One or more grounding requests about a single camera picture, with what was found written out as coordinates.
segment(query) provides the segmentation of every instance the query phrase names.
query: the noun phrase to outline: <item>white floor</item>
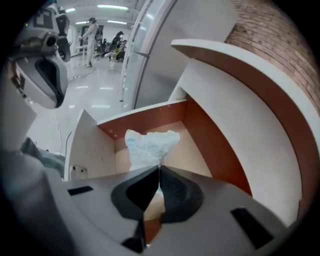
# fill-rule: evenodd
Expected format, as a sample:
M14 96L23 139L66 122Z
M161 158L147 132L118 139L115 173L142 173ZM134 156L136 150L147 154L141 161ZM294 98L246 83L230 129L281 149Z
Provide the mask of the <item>white floor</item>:
M62 106L46 109L34 103L37 117L27 134L38 148L61 155L65 155L67 137L82 109L98 122L120 114L125 104L119 101L122 63L103 58L85 68L82 57L75 56L66 65L69 84Z

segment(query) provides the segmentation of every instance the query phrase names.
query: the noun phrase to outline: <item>white plastic bag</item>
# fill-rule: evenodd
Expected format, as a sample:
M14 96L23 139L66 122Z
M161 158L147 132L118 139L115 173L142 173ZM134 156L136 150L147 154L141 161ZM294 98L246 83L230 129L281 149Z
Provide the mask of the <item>white plastic bag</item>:
M163 157L180 140L180 135L172 130L141 135L128 129L124 140L129 149L130 171L132 171L148 166L160 166Z

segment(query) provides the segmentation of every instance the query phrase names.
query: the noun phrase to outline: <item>brick pattern wallpaper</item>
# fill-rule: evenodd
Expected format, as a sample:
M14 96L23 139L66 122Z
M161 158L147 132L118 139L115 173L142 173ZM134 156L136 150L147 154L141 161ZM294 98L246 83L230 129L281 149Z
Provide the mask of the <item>brick pattern wallpaper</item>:
M294 22L271 0L232 0L238 22L226 43L244 48L286 73L320 114L320 69Z

